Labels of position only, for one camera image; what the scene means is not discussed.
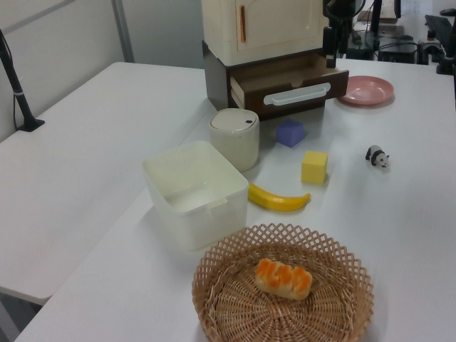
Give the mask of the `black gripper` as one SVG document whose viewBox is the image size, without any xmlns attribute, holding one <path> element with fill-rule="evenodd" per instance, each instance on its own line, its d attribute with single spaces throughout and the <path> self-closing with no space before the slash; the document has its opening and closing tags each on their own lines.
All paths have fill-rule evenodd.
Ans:
<svg viewBox="0 0 456 342">
<path fill-rule="evenodd" d="M 348 48 L 348 26 L 362 9 L 361 0 L 323 0 L 323 15 L 329 20 L 330 27 L 323 29 L 323 53 L 326 67 L 336 67 L 336 31 L 338 28 L 338 53 L 345 54 Z"/>
</svg>

